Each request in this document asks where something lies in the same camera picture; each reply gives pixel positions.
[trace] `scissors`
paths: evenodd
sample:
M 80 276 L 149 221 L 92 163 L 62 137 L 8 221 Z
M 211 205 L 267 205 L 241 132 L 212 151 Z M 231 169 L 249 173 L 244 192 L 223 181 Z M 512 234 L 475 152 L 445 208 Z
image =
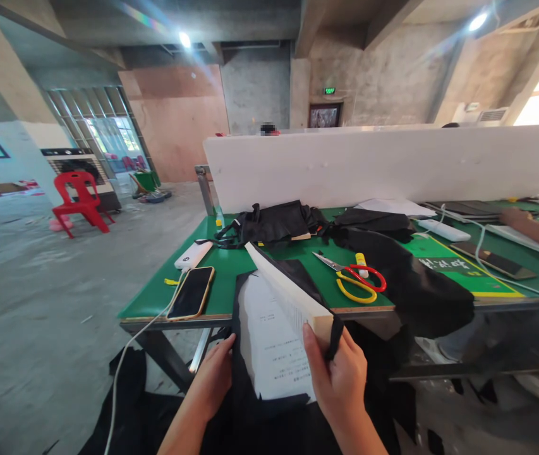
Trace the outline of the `scissors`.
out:
M 349 267 L 339 265 L 334 261 L 331 261 L 328 258 L 325 258 L 324 256 L 320 256 L 319 254 L 313 252 L 313 254 L 321 260 L 324 264 L 328 265 L 332 270 L 336 270 L 337 272 L 337 285 L 339 286 L 339 289 L 341 292 L 350 300 L 353 300 L 357 303 L 373 303 L 377 299 L 377 293 L 381 293 L 387 289 L 387 283 L 385 282 L 385 278 L 383 275 L 381 275 L 379 272 L 377 272 L 372 267 L 368 267 L 367 265 L 357 265 L 357 264 L 351 264 Z M 364 278 L 362 278 L 360 275 L 358 275 L 353 269 L 358 270 L 367 270 L 369 273 L 372 273 L 376 275 L 379 280 L 381 281 L 381 285 L 379 287 L 374 286 L 370 284 L 369 282 L 365 281 Z M 352 274 L 356 279 L 349 278 L 345 275 L 343 275 L 342 271 L 346 270 L 350 274 Z M 365 291 L 370 292 L 370 297 L 367 298 L 360 298 L 356 297 L 355 295 L 350 294 L 345 290 L 345 287 L 343 286 L 343 282 L 341 279 L 344 279 L 347 282 L 350 282 L 351 284 L 355 284 L 361 289 L 364 289 Z

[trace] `ceiling light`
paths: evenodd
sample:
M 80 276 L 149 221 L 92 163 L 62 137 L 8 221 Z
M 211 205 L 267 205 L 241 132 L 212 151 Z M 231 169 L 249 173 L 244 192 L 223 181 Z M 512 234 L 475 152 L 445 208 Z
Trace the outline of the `ceiling light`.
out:
M 189 36 L 187 33 L 179 33 L 179 38 L 181 39 L 181 44 L 183 47 L 190 48 L 191 47 L 191 40 L 189 39 Z
M 482 13 L 479 16 L 477 16 L 471 23 L 469 24 L 469 31 L 475 32 L 478 30 L 484 23 L 486 22 L 486 19 L 488 18 L 488 13 Z

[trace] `smartphone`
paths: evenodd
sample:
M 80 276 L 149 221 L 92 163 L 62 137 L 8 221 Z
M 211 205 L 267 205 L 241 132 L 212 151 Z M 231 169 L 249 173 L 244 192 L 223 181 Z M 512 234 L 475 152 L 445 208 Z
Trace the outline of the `smartphone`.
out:
M 173 307 L 168 312 L 168 320 L 191 319 L 199 316 L 206 303 L 213 278 L 214 267 L 189 270 L 174 298 Z
M 455 251 L 458 251 L 459 253 L 463 253 L 467 256 L 471 256 L 473 258 L 476 257 L 476 248 L 478 245 L 474 245 L 471 242 L 459 242 L 459 243 L 453 243 L 451 245 L 451 248 Z M 485 250 L 484 248 L 480 249 L 480 253 L 478 254 L 478 257 L 482 261 L 484 265 L 487 267 L 491 267 L 495 269 L 498 272 L 501 272 L 503 275 L 508 276 L 510 278 L 513 278 L 515 280 L 522 280 L 522 279 L 529 279 L 529 278 L 535 278 L 536 273 L 534 273 L 531 270 L 525 269 L 521 265 L 517 264 L 516 262 L 513 262 L 507 258 L 504 258 L 503 256 L 496 255 L 495 253 L 491 253 L 488 250 Z

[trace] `person's hand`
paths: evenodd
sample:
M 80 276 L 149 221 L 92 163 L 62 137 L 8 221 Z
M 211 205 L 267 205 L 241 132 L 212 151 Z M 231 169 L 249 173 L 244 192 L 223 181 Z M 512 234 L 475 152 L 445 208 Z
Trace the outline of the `person's hand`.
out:
M 530 213 L 523 212 L 522 210 L 516 207 L 510 207 L 508 209 L 503 210 L 501 212 L 501 215 L 499 216 L 499 220 L 501 221 L 501 223 L 507 224 L 508 226 L 511 226 L 514 229 L 521 222 L 532 220 L 532 218 L 533 217 Z
M 231 346 L 236 334 L 214 346 L 200 365 L 181 406 L 208 422 L 231 388 Z
M 347 329 L 343 329 L 339 349 L 328 365 L 308 324 L 303 326 L 303 341 L 312 372 L 313 391 L 333 430 L 349 428 L 362 418 L 367 419 L 364 407 L 366 358 Z

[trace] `concrete floor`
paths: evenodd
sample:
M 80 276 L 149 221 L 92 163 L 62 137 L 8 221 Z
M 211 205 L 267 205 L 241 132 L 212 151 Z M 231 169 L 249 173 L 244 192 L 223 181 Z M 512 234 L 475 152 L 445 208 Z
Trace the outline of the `concrete floor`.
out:
M 140 204 L 124 194 L 122 213 L 102 234 L 75 220 L 69 240 L 48 228 L 45 196 L 0 198 L 0 453 L 77 453 L 95 425 L 111 379 L 107 364 L 128 341 L 115 315 L 205 215 L 197 183 L 171 185 L 173 197 Z M 200 331 L 167 332 L 191 358 Z M 147 390 L 174 394 L 148 360 Z M 432 415 L 427 403 L 452 390 L 420 384 L 421 427 L 437 431 L 446 453 L 539 454 L 539 445 L 492 437 Z M 402 438 L 403 453 L 428 453 Z

